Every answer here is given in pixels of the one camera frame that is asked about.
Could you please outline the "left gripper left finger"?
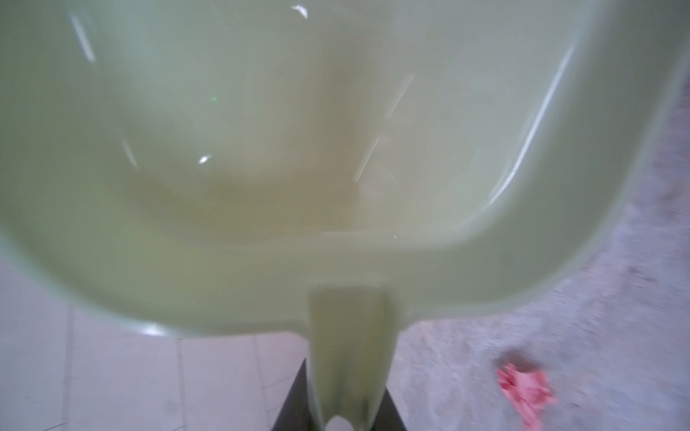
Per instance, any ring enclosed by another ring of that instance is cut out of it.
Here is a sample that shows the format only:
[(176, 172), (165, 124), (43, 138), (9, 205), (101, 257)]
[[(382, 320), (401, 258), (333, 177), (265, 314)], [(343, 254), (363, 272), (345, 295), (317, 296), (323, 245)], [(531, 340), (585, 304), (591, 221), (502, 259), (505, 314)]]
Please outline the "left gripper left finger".
[(300, 366), (272, 431), (310, 431), (313, 419), (309, 407), (307, 361)]

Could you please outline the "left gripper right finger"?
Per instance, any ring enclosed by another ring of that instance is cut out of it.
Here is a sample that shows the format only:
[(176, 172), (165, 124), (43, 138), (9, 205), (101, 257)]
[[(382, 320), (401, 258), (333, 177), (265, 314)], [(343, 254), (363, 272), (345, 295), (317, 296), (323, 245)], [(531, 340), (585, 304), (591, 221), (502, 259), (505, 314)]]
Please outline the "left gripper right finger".
[(397, 407), (388, 390), (385, 391), (372, 431), (406, 431)]

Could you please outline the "light green dustpan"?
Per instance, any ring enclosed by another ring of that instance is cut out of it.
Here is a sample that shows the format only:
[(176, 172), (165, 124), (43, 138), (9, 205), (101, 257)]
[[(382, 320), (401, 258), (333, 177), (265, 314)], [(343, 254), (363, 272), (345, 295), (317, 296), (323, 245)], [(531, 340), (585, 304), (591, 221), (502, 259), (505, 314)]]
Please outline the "light green dustpan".
[(686, 1), (5, 1), (1, 250), (136, 332), (296, 332), (365, 430), (402, 330), (588, 258), (688, 69)]

